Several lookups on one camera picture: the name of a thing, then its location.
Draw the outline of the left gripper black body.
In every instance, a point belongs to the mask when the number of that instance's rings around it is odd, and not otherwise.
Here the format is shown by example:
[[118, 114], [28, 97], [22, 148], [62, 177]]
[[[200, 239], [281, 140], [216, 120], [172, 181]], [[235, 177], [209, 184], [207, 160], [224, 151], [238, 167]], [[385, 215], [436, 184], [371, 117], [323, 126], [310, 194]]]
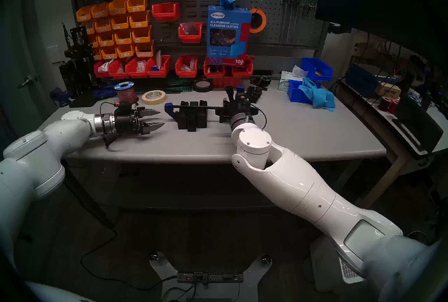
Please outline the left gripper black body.
[[139, 118], [136, 117], [136, 109], [143, 109], [143, 106], [133, 108], [132, 106], [118, 106], [114, 111], [114, 132], [139, 134]]

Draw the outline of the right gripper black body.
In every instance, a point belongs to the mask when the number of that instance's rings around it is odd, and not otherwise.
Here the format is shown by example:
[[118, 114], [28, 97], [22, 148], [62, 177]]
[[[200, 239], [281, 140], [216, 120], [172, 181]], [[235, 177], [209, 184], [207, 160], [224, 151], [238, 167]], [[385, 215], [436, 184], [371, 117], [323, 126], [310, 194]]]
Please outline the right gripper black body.
[[237, 115], [242, 114], [243, 118], [249, 116], [252, 118], [259, 113], [259, 109], [255, 108], [249, 99], [244, 96], [237, 96], [232, 101], [223, 100], [223, 106], [215, 109], [215, 115], [219, 117], [219, 123], [228, 123]]

